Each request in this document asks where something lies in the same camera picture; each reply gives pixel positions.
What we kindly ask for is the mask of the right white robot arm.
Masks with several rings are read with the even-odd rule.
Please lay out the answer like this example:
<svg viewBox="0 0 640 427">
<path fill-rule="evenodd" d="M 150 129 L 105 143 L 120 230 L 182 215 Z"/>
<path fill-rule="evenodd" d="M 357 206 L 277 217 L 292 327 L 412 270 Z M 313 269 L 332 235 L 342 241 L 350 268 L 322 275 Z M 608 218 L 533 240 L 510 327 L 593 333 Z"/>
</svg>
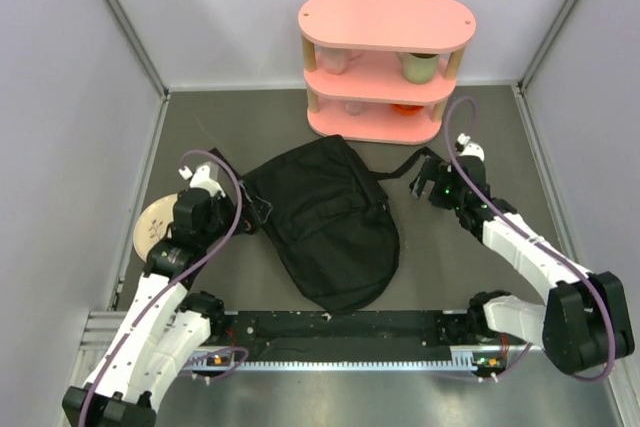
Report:
<svg viewBox="0 0 640 427">
<path fill-rule="evenodd" d="M 427 155 L 411 184 L 420 197 L 433 185 L 429 202 L 456 214 L 460 226 L 506 260 L 538 293 L 542 304 L 504 292 L 476 295 L 466 327 L 487 343 L 500 333 L 540 347 L 562 373 L 607 366 L 631 355 L 635 339 L 622 282 L 610 272 L 593 273 L 538 236 L 507 201 L 493 197 L 482 159 L 455 162 Z"/>
</svg>

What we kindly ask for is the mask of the black student backpack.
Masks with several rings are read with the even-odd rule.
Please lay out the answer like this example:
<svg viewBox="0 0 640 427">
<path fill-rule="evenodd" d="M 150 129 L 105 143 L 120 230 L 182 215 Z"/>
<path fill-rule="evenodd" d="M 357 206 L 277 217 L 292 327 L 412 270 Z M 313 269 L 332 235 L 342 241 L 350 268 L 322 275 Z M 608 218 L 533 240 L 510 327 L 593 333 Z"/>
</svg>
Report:
<svg viewBox="0 0 640 427">
<path fill-rule="evenodd" d="M 331 315 L 348 315 L 376 300 L 399 268 L 400 236 L 381 181 L 402 177 L 429 154 L 439 156 L 422 147 L 397 169 L 376 172 L 333 135 L 238 179 L 272 203 L 259 230 L 300 293 Z"/>
</svg>

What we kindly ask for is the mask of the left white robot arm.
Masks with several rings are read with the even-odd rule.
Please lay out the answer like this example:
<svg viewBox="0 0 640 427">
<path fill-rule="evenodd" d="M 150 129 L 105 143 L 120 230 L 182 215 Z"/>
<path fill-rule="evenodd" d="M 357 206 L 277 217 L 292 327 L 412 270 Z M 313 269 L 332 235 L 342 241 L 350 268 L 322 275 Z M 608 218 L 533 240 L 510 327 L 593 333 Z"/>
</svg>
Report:
<svg viewBox="0 0 640 427">
<path fill-rule="evenodd" d="M 239 180 L 230 199 L 215 180 L 191 177 L 187 189 L 147 207 L 133 244 L 145 267 L 124 320 L 104 356 L 62 408 L 73 426 L 152 426 L 173 381 L 204 343 L 227 331 L 221 299 L 190 288 L 212 253 L 252 233 L 269 207 Z"/>
</svg>

